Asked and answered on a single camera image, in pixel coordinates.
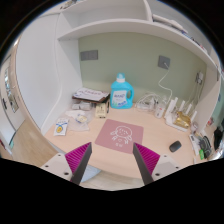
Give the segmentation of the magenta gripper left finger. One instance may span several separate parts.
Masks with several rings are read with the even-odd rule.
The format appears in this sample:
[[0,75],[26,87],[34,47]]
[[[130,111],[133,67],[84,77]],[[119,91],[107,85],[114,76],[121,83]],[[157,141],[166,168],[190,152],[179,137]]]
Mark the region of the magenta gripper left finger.
[[80,184],[91,154],[91,143],[86,143],[65,154],[66,161],[72,171],[72,183]]

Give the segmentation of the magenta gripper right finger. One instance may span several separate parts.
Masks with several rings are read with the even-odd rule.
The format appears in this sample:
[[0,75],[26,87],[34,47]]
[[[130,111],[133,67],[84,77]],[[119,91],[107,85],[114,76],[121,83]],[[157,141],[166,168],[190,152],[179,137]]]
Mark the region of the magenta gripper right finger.
[[160,159],[160,155],[138,143],[133,144],[133,154],[143,183],[145,185],[152,183],[152,173]]

